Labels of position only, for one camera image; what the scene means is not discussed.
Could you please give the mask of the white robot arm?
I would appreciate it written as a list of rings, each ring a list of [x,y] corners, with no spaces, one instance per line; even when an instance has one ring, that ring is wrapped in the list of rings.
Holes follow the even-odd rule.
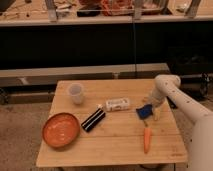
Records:
[[[186,171],[213,171],[213,111],[179,89],[177,75],[158,75],[148,102],[159,107],[168,97],[194,124],[188,150]]]

